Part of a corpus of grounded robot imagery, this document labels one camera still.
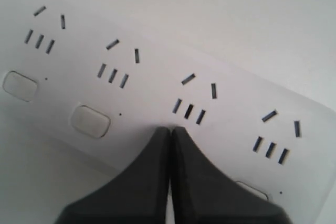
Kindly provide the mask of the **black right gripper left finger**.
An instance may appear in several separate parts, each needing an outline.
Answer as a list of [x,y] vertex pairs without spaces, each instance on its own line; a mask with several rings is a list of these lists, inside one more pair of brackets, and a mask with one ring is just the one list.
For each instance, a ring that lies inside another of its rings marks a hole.
[[56,223],[165,223],[171,133],[158,127],[117,177],[63,209]]

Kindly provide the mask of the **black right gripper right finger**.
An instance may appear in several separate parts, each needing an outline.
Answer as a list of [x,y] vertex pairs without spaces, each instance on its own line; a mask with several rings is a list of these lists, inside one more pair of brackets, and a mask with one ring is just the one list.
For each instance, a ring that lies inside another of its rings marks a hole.
[[291,223],[214,166],[183,127],[172,131],[171,190],[175,223]]

